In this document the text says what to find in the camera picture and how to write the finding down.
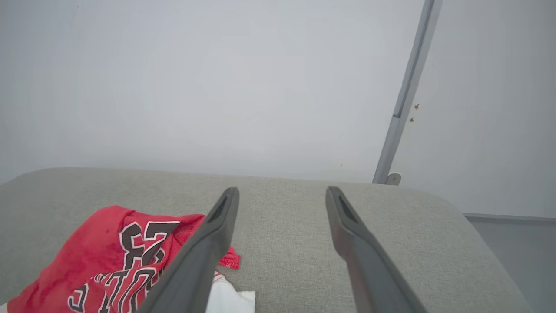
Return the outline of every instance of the gray couch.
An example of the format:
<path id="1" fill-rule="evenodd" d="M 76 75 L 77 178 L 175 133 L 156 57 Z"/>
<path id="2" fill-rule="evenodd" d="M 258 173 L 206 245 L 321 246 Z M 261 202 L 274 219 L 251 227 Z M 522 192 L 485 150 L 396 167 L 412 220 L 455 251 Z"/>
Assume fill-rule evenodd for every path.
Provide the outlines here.
<path id="1" fill-rule="evenodd" d="M 473 226 L 448 202 L 399 187 L 278 178 L 53 168 L 0 185 L 0 302 L 16 296 L 93 212 L 118 204 L 150 214 L 207 213 L 240 190 L 232 245 L 237 290 L 256 311 L 355 312 L 330 236 L 325 190 L 340 187 L 429 312 L 527 312 L 529 306 Z"/>

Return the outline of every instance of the baseboard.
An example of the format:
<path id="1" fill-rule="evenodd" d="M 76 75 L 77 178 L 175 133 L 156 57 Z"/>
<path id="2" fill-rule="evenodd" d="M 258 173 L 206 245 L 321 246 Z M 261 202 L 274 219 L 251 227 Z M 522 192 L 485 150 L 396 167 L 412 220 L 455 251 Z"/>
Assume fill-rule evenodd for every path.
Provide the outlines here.
<path id="1" fill-rule="evenodd" d="M 463 216 L 465 216 L 469 222 L 556 226 L 556 218 L 549 217 L 492 215 L 476 213 L 463 213 Z"/>

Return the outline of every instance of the white fabric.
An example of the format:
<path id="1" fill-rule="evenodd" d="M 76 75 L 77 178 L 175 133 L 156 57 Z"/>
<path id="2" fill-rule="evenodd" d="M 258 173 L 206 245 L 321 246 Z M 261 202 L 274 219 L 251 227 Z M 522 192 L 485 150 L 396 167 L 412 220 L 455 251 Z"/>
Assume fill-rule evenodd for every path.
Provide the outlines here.
<path id="1" fill-rule="evenodd" d="M 255 313 L 255 292 L 236 292 L 224 275 L 214 272 L 206 313 Z"/>

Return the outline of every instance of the red shirt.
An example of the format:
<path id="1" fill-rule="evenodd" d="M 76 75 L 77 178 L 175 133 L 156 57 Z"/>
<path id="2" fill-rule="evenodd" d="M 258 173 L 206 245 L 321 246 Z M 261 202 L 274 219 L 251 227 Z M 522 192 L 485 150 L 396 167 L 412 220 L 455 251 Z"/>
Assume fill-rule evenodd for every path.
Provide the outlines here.
<path id="1" fill-rule="evenodd" d="M 102 208 L 39 278 L 8 302 L 8 312 L 135 312 L 204 217 Z M 238 269 L 239 260 L 230 248 L 219 264 Z"/>

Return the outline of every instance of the black lettering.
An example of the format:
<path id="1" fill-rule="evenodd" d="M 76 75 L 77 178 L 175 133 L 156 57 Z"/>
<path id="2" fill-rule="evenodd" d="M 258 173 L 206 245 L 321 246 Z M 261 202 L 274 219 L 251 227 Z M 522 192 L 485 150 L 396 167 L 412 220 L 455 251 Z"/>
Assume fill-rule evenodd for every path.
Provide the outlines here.
<path id="1" fill-rule="evenodd" d="M 87 300 L 87 292 L 89 290 L 89 285 L 85 284 L 77 289 L 74 292 L 79 294 L 79 301 L 75 304 L 75 298 L 73 295 L 68 297 L 68 306 L 74 312 L 84 313 L 85 312 L 85 300 Z"/>
<path id="2" fill-rule="evenodd" d="M 129 273 L 129 270 L 114 272 L 112 273 L 112 275 L 110 275 L 110 278 L 105 283 L 106 287 L 109 287 L 112 284 L 114 278 L 118 279 L 118 281 L 116 283 L 116 286 L 114 287 L 114 290 L 112 291 L 112 295 L 110 296 L 110 299 L 108 299 L 108 295 L 105 294 L 105 297 L 102 300 L 102 306 L 100 309 L 98 309 L 98 313 L 110 312 L 110 304 L 114 302 L 114 299 L 116 298 L 116 295 L 120 291 L 120 288 L 122 287 L 123 279 L 126 278 L 127 273 Z"/>
<path id="3" fill-rule="evenodd" d="M 163 237 L 159 239 L 155 244 L 151 245 L 147 251 L 143 253 L 142 264 L 143 266 L 149 265 L 155 256 L 155 254 L 160 249 L 162 242 L 168 237 L 169 233 L 172 233 L 174 229 L 179 225 L 178 222 L 149 222 L 147 224 L 147 231 L 145 232 L 145 241 L 149 239 L 155 239 L 157 234 L 162 234 Z"/>
<path id="4" fill-rule="evenodd" d="M 143 290 L 143 288 L 145 288 L 147 286 L 147 284 L 152 280 L 152 278 L 154 277 L 155 274 L 156 274 L 156 270 L 154 268 L 150 268 L 150 267 L 142 268 L 142 269 L 138 270 L 137 272 L 135 272 L 135 275 L 133 276 L 133 281 L 131 282 L 131 284 L 127 288 L 126 292 L 124 292 L 124 294 L 122 295 L 122 298 L 120 299 L 120 303 L 118 304 L 119 312 L 123 312 L 123 302 L 127 298 L 127 295 L 129 294 L 130 290 L 133 289 L 135 284 L 137 284 L 139 282 L 139 279 L 141 278 L 141 276 L 143 276 L 143 277 L 145 277 L 145 280 L 143 281 L 141 286 L 139 286 L 139 288 L 137 288 L 137 290 L 135 290 L 131 294 L 131 297 L 130 297 L 130 310 L 129 310 L 128 313 L 135 313 L 137 311 L 137 294 L 139 293 L 139 291 Z"/>
<path id="5" fill-rule="evenodd" d="M 108 275 L 108 273 L 97 274 L 97 275 L 95 275 L 94 281 L 95 282 L 101 282 L 107 275 Z"/>
<path id="6" fill-rule="evenodd" d="M 141 259 L 143 256 L 144 245 L 135 246 L 133 244 L 133 239 L 140 237 L 142 234 L 141 227 L 137 223 L 132 223 L 126 226 L 124 230 L 120 233 L 120 244 L 122 248 L 126 251 L 123 260 L 123 269 L 129 270 L 133 267 L 133 262 L 135 259 Z"/>
<path id="7" fill-rule="evenodd" d="M 162 250 L 162 249 L 158 250 L 158 252 L 156 252 L 156 255 L 155 255 L 155 263 L 162 262 L 162 259 L 164 258 L 164 255 L 165 255 L 164 250 Z"/>
<path id="8" fill-rule="evenodd" d="M 160 272 L 158 272 L 156 276 L 154 276 L 151 280 L 147 282 L 147 285 L 145 286 L 145 297 L 147 296 L 148 292 L 151 291 L 152 286 L 154 286 L 160 280 L 160 276 L 162 276 L 162 271 L 163 269 L 160 269 Z"/>

